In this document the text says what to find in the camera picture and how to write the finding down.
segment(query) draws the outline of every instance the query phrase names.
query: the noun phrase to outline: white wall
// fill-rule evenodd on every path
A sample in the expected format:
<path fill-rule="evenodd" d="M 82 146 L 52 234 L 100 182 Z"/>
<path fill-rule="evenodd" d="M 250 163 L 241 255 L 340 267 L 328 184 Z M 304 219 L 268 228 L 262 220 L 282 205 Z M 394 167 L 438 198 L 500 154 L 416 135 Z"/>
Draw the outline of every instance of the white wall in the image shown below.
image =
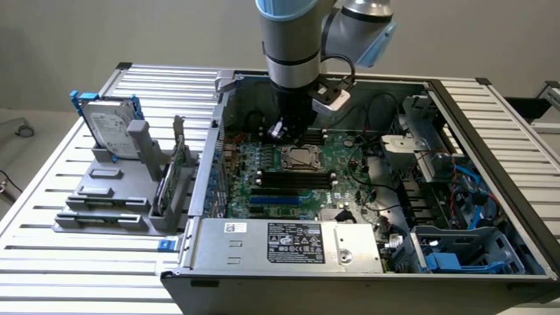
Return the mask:
<path fill-rule="evenodd" d="M 485 76 L 506 95 L 560 79 L 560 1 L 392 3 L 370 71 Z M 70 110 L 68 92 L 96 91 L 118 61 L 264 68 L 260 36 L 253 0 L 0 0 L 0 107 Z"/>

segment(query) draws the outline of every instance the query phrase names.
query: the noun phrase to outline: power supply label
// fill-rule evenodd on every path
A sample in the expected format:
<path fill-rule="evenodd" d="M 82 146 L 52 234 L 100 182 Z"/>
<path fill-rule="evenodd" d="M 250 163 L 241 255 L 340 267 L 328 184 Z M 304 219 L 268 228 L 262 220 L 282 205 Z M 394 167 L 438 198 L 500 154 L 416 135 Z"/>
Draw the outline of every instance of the power supply label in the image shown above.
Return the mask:
<path fill-rule="evenodd" d="M 266 258 L 274 264 L 324 264 L 321 225 L 269 223 Z"/>

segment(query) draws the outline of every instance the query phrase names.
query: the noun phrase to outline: robotic arm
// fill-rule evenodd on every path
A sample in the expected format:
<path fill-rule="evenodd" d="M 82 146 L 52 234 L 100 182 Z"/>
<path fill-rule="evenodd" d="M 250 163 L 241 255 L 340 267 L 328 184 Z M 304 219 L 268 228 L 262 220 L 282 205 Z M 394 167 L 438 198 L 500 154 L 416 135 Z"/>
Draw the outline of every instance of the robotic arm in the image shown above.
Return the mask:
<path fill-rule="evenodd" d="M 277 140 L 297 138 L 317 112 L 333 115 L 348 102 L 353 77 L 338 83 L 326 80 L 320 75 L 321 61 L 341 58 L 352 67 L 373 66 L 396 27 L 389 0 L 346 0 L 326 17 L 318 4 L 320 0 L 256 0 L 266 68 L 280 109 L 268 135 Z"/>

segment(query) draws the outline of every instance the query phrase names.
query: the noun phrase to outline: blue pcie slot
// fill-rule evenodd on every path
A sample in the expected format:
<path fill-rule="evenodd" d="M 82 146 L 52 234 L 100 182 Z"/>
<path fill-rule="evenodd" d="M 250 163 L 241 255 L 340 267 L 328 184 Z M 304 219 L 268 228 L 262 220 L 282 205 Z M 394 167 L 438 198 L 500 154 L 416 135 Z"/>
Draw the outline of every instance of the blue pcie slot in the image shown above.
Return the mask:
<path fill-rule="evenodd" d="M 249 200 L 250 203 L 257 205 L 298 205 L 300 200 L 298 197 L 253 197 Z"/>

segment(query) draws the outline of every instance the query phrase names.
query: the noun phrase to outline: motherboard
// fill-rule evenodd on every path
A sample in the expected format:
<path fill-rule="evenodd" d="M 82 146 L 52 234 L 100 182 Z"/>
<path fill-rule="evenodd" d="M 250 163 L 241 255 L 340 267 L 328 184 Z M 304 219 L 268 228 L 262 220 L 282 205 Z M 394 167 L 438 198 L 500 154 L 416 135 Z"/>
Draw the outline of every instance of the motherboard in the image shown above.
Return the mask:
<path fill-rule="evenodd" d="M 373 223 L 362 208 L 372 191 L 368 166 L 361 158 L 361 137 L 309 131 L 296 144 L 266 143 L 254 134 L 226 133 L 224 145 L 229 182 L 226 217 Z"/>

